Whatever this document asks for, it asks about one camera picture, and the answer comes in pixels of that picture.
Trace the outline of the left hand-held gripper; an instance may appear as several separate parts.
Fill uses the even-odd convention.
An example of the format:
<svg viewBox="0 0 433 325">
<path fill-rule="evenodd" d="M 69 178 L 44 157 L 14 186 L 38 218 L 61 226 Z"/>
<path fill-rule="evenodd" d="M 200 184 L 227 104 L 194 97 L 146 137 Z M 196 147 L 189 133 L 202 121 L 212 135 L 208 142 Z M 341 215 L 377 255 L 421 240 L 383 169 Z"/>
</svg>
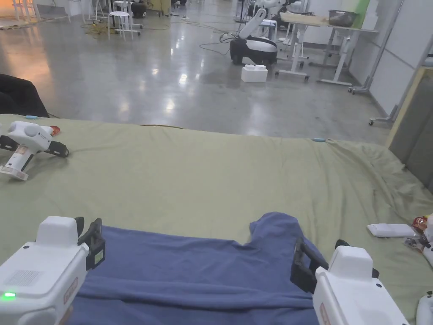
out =
<svg viewBox="0 0 433 325">
<path fill-rule="evenodd" d="M 2 325 L 59 325 L 83 285 L 87 271 L 106 257 L 102 219 L 49 216 L 36 240 L 25 243 L 0 267 Z"/>
</svg>

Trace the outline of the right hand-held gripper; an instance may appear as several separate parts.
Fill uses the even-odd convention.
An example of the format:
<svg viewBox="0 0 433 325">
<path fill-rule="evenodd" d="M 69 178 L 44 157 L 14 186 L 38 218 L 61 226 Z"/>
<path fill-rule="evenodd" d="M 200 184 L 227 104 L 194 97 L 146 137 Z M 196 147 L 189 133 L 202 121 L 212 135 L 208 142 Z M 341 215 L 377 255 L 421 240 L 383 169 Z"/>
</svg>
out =
<svg viewBox="0 0 433 325">
<path fill-rule="evenodd" d="M 338 239 L 328 265 L 302 237 L 296 239 L 290 281 L 312 301 L 320 325 L 407 325 L 363 248 Z"/>
</svg>

